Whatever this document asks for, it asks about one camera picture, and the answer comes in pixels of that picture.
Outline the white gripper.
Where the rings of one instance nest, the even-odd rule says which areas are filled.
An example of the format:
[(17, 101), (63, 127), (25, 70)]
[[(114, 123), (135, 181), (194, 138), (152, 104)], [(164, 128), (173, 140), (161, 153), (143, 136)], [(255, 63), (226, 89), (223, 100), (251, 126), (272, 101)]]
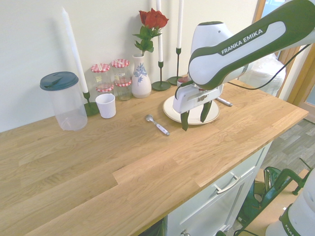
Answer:
[(187, 85), (177, 88), (173, 100), (173, 109), (181, 114), (182, 129), (184, 131), (187, 131), (189, 126), (189, 110), (203, 105), (200, 121), (204, 122), (210, 111), (212, 100), (219, 97), (222, 90), (223, 85), (212, 90), (201, 90), (201, 88), (195, 85)]

